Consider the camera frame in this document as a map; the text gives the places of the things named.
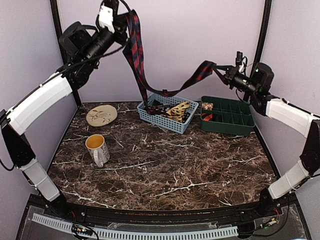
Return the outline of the red navy striped tie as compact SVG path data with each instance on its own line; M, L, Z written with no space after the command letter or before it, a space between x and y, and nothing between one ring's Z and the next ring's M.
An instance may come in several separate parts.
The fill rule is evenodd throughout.
M203 79L205 79L213 73L214 65L217 64L212 61L205 60L200 64L200 66L196 69L193 75L180 87L180 89L168 91L166 89L156 90L152 88L148 84L145 75L144 50L142 43L140 19L135 10L132 10L131 13L126 16L126 19L129 29L130 40L129 43L123 49L122 53L132 69L144 103L148 102L147 91L150 91L157 95L161 95L163 97L174 97L181 91L202 81Z

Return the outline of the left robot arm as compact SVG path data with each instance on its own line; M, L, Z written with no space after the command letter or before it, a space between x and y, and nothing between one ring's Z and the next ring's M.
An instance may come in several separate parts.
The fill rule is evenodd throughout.
M25 132L55 103L88 82L90 74L98 68L100 59L107 55L112 44L126 44L127 27L125 14L109 17L103 13L97 16L95 26L79 21L70 25L58 39L67 54L67 63L15 106L0 113L1 134L13 167L22 171L60 218L67 218L71 208L38 162Z

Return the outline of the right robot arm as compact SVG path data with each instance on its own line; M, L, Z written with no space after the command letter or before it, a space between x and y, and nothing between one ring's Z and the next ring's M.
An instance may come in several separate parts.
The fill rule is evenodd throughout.
M270 94L274 73L264 63L259 62L255 65L251 77L242 74L239 65L215 64L213 71L225 85L247 94L250 104L257 113L282 122L306 139L297 163L260 192L255 213L260 217L266 217L274 210L277 199L296 191L320 168L320 117L293 105L284 98Z

